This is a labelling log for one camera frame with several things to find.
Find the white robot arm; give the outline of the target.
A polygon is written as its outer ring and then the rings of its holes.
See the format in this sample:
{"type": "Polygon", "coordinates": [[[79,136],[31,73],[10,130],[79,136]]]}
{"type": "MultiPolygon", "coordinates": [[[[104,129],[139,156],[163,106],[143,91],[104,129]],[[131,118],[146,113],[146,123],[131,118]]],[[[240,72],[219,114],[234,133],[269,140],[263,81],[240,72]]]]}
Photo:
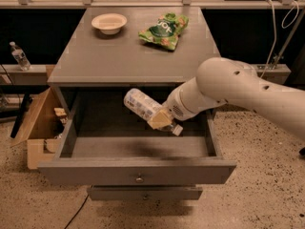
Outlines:
{"type": "Polygon", "coordinates": [[[218,57],[204,61],[194,78],[175,88],[149,124],[162,129],[176,119],[184,121],[226,103],[305,138],[304,91],[269,82],[245,63],[218,57]]]}

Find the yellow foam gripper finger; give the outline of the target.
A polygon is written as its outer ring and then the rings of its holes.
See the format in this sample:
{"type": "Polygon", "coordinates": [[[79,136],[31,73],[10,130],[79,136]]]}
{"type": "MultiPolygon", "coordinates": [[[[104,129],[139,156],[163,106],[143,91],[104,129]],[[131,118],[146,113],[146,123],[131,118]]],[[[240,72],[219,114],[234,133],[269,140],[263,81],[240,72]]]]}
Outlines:
{"type": "Polygon", "coordinates": [[[155,130],[169,126],[172,122],[171,113],[167,109],[161,109],[148,121],[148,124],[155,130]]]}

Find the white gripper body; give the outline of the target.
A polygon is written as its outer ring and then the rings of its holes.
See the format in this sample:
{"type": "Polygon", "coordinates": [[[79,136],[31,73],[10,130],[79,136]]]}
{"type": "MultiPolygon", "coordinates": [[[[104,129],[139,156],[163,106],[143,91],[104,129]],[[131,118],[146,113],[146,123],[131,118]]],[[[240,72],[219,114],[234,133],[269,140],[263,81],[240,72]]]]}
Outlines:
{"type": "Polygon", "coordinates": [[[192,78],[175,88],[164,105],[175,119],[184,121],[209,109],[210,99],[199,91],[196,79],[192,78]]]}

